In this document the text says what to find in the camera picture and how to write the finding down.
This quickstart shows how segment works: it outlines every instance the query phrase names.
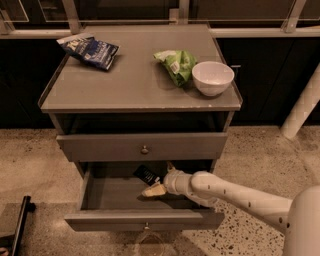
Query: nightstand top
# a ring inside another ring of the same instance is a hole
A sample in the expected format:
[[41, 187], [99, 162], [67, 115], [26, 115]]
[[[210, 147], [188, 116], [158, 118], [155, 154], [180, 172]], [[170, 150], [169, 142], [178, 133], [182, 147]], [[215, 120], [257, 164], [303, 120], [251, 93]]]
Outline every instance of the nightstand top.
[[153, 57], [159, 51], [187, 50], [197, 62], [222, 62], [207, 25], [88, 26], [83, 32], [120, 46], [114, 62], [109, 71], [102, 71], [69, 57], [43, 96], [41, 110], [45, 113], [240, 109], [241, 96], [234, 83], [215, 98], [202, 95], [192, 79], [178, 88]]

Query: open drawer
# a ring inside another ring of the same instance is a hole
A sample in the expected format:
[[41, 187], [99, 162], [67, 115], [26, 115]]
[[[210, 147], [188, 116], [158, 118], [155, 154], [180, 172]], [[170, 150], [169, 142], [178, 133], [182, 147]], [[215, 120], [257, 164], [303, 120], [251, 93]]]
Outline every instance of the open drawer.
[[[65, 220], [76, 231], [183, 230], [217, 228], [224, 215], [203, 208], [184, 196], [144, 198], [148, 186], [134, 176], [141, 162], [89, 163], [79, 209]], [[165, 162], [148, 162], [159, 176]]]

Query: drawer knob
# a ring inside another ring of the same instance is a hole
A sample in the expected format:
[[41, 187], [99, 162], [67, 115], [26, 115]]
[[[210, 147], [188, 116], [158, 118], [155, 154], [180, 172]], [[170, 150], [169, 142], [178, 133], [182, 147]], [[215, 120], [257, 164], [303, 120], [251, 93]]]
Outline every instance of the drawer knob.
[[142, 149], [141, 149], [141, 154], [146, 155], [146, 154], [148, 154], [148, 153], [149, 153], [149, 149], [147, 148], [146, 145], [144, 145], [144, 146], [142, 147]]

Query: gray nightstand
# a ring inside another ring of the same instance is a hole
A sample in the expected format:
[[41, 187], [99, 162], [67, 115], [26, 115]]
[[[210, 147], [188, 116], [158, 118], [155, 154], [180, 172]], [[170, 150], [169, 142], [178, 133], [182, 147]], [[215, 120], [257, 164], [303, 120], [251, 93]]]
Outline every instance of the gray nightstand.
[[219, 97], [192, 80], [177, 88], [153, 58], [188, 50], [198, 62], [223, 61], [206, 25], [89, 26], [85, 32], [120, 46], [108, 72], [65, 59], [39, 101], [57, 141], [82, 175], [79, 209], [65, 217], [75, 230], [211, 228], [223, 219], [180, 196], [143, 198], [133, 175], [144, 164], [160, 176], [166, 160], [193, 172], [212, 171], [241, 96], [233, 83]]

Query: chip bag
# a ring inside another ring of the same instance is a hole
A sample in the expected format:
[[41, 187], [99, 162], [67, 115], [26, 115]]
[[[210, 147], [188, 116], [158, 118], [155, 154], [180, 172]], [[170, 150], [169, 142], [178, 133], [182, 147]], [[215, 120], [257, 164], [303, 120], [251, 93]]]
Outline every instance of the chip bag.
[[96, 40], [88, 33], [65, 37], [57, 42], [70, 56], [103, 70], [110, 68], [119, 49], [116, 45]]
[[163, 51], [153, 55], [167, 69], [174, 84], [178, 87], [186, 84], [196, 64], [195, 57], [188, 51]]

